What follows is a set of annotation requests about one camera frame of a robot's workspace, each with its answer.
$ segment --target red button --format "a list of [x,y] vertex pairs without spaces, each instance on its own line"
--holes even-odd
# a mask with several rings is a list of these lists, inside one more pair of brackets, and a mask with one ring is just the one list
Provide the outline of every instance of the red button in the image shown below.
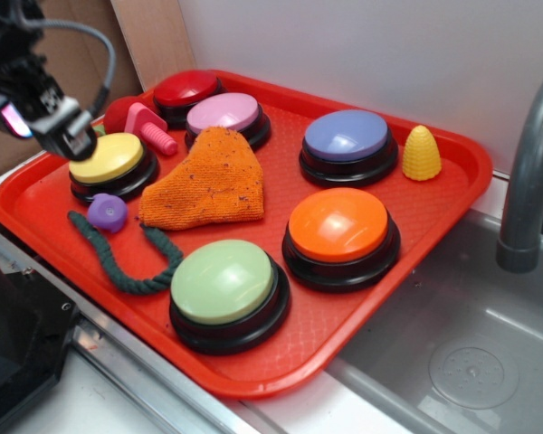
[[183,71],[161,81],[153,96],[162,106],[186,106],[210,96],[217,85],[217,76],[212,71]]

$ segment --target orange cloth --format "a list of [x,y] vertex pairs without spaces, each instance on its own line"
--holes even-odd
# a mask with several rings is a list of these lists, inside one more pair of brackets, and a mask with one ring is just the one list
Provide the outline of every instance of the orange cloth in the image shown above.
[[177,231],[211,222],[263,217],[263,171],[238,132],[210,127],[187,158],[143,191],[138,217],[147,226]]

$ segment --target orange button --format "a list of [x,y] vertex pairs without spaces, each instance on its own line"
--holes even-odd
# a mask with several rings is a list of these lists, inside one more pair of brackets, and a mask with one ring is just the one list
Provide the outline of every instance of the orange button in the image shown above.
[[332,188],[304,199],[288,223],[296,249],[322,262],[348,262],[374,251],[386,237],[388,213],[375,196]]

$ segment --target stainless steel sink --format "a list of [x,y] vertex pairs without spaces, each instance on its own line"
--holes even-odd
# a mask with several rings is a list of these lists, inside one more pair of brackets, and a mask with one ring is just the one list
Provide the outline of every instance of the stainless steel sink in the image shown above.
[[499,228],[469,212],[329,373],[414,432],[543,433],[543,242],[537,269],[511,274]]

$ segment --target green button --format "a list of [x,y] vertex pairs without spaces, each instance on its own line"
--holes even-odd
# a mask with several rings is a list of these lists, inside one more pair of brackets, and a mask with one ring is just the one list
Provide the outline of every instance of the green button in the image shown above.
[[171,282],[171,297],[188,319],[222,325],[249,315],[272,285],[265,251],[248,241],[216,241],[181,262]]

